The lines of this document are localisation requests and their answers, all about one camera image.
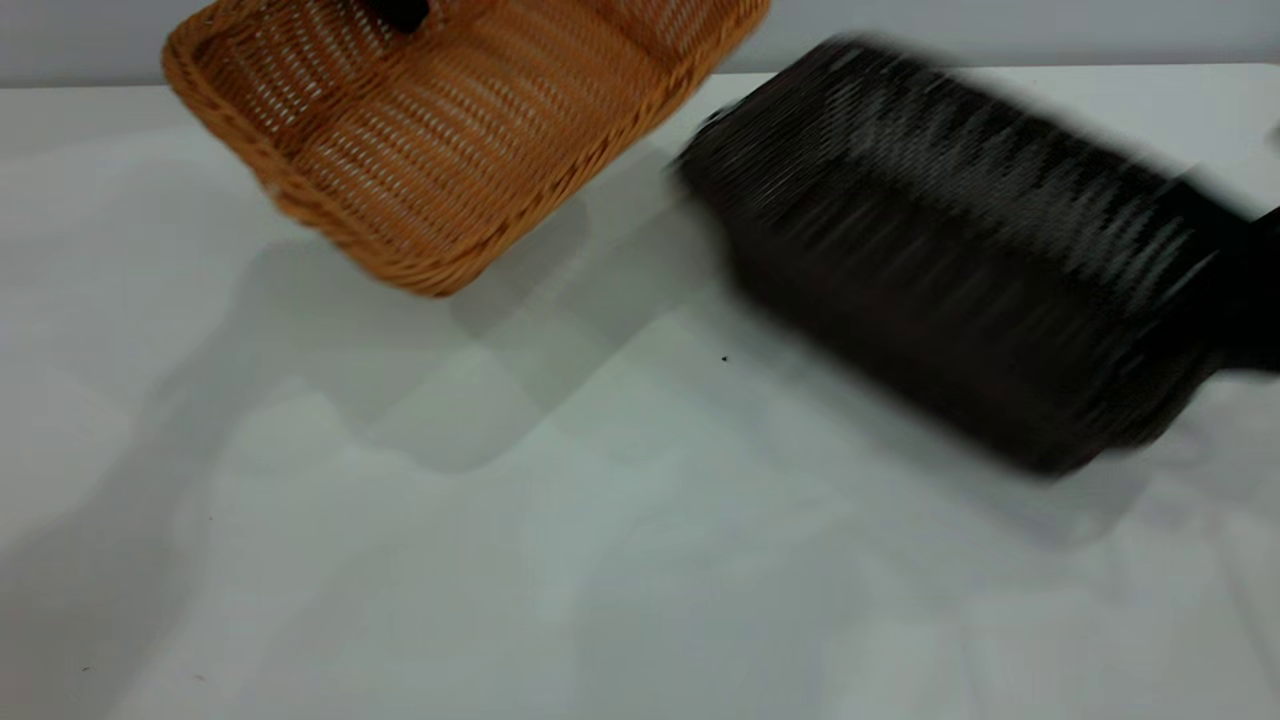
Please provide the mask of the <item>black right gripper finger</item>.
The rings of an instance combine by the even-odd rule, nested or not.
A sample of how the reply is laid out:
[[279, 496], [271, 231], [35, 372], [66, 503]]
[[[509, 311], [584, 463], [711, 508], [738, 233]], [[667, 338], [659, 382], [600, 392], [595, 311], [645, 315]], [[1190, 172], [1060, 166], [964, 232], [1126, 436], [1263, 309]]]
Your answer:
[[1279, 210], [1247, 228], [1222, 254], [1217, 345], [1224, 366], [1279, 373]]

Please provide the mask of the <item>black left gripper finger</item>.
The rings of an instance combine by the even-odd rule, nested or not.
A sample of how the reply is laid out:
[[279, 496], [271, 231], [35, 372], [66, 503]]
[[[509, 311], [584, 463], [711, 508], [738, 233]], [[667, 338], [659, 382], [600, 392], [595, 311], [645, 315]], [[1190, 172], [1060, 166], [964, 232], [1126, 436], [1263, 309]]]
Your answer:
[[426, 0], [372, 0], [372, 10], [393, 29], [412, 33], [429, 18], [431, 5]]

